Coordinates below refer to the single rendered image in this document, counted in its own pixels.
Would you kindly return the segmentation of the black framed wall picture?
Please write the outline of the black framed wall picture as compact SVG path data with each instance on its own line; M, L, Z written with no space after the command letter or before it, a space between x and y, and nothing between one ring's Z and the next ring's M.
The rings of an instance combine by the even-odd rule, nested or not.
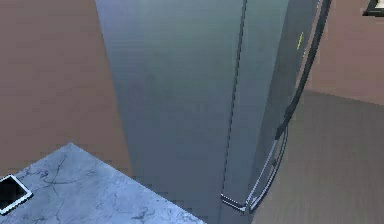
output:
M363 16L384 17L384 0L370 0Z

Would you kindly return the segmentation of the black white-rimmed flat device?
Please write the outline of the black white-rimmed flat device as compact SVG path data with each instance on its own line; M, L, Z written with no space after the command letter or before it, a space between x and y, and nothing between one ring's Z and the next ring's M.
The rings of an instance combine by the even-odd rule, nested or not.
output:
M0 215L5 216L32 196L32 191L16 176L4 176L0 179Z

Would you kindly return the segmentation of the marble kitchen counter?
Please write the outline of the marble kitchen counter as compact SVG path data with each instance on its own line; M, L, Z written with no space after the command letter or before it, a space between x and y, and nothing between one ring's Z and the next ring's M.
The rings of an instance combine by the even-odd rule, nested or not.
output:
M33 196L0 224L205 224L72 143L15 176Z

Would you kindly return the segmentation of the grey steel fridge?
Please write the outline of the grey steel fridge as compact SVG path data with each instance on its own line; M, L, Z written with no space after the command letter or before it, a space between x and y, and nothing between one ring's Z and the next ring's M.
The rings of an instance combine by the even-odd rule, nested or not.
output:
M321 0L95 0L136 180L251 224Z

